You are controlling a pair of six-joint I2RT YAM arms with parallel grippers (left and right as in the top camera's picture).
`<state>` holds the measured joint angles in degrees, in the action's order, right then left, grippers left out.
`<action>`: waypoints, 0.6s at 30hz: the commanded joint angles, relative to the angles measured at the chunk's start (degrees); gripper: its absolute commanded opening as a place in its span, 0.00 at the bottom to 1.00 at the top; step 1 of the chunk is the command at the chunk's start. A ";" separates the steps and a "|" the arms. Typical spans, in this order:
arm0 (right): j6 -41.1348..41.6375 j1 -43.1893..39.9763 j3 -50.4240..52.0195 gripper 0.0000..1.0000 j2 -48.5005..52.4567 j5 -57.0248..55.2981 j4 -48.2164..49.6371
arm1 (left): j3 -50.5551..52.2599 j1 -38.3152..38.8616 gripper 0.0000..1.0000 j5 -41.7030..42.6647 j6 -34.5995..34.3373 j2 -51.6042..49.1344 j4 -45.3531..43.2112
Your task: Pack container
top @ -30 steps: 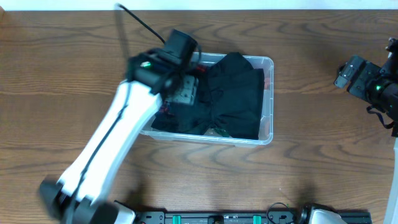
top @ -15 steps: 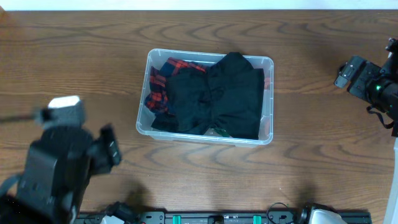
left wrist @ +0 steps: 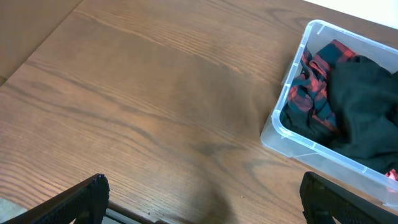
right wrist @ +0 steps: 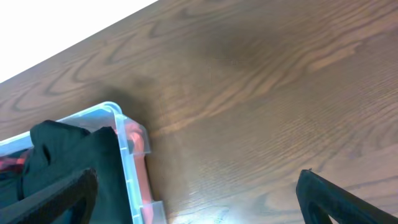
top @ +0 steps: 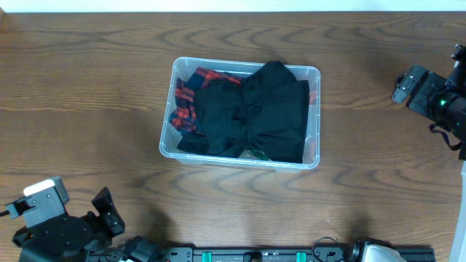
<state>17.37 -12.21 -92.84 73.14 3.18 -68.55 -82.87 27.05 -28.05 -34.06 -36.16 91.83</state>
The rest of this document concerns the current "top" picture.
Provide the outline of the red black plaid shirt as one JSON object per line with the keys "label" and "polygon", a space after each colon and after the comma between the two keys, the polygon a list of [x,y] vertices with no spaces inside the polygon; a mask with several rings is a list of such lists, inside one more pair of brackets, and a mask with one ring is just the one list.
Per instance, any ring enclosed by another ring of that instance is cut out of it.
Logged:
{"label": "red black plaid shirt", "polygon": [[243,78],[202,67],[198,67],[187,82],[177,78],[175,85],[176,107],[169,118],[169,123],[177,131],[182,134],[203,134],[194,107],[195,92],[209,87],[212,81],[217,80],[225,80],[239,86]]}

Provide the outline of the black hooded sweatshirt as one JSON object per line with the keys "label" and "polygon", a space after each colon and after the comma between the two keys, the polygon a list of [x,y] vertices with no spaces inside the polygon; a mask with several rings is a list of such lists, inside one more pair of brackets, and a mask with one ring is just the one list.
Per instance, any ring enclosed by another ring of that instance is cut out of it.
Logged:
{"label": "black hooded sweatshirt", "polygon": [[309,82],[269,61],[239,86],[212,81],[194,96],[203,134],[182,134],[178,150],[238,158],[258,149],[273,162],[301,164],[309,113]]}

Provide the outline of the green garment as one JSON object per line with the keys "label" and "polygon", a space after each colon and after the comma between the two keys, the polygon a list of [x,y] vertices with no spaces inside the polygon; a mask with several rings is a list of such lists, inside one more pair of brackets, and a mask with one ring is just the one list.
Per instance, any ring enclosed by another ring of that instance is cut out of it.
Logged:
{"label": "green garment", "polygon": [[251,149],[250,153],[254,155],[254,157],[260,159],[261,161],[269,161],[269,157],[261,150]]}

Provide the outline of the pink printed shirt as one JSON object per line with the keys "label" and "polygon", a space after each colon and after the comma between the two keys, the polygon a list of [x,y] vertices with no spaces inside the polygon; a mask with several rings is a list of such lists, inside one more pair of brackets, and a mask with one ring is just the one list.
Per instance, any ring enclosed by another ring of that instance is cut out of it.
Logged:
{"label": "pink printed shirt", "polygon": [[309,161],[315,157],[315,139],[314,139],[314,128],[315,128],[315,101],[317,100],[317,92],[309,92],[309,113],[307,121],[307,153]]}

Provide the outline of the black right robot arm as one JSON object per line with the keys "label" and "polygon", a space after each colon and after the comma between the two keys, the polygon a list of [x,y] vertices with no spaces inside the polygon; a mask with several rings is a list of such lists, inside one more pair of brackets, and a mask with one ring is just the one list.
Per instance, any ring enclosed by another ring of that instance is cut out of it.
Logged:
{"label": "black right robot arm", "polygon": [[420,65],[410,67],[397,78],[391,99],[432,121],[429,130],[465,160],[465,46],[457,44],[451,58],[456,65],[446,78]]}

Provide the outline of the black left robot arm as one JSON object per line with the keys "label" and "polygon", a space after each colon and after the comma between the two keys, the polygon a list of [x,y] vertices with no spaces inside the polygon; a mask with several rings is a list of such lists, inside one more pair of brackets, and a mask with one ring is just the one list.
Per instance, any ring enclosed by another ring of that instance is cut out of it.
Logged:
{"label": "black left robot arm", "polygon": [[113,238],[125,232],[125,222],[106,187],[92,200],[97,213],[69,215],[68,200],[66,193],[50,187],[6,205],[10,218],[24,217],[25,226],[12,238],[21,249],[20,261],[162,260],[162,249],[143,237],[112,246]]}

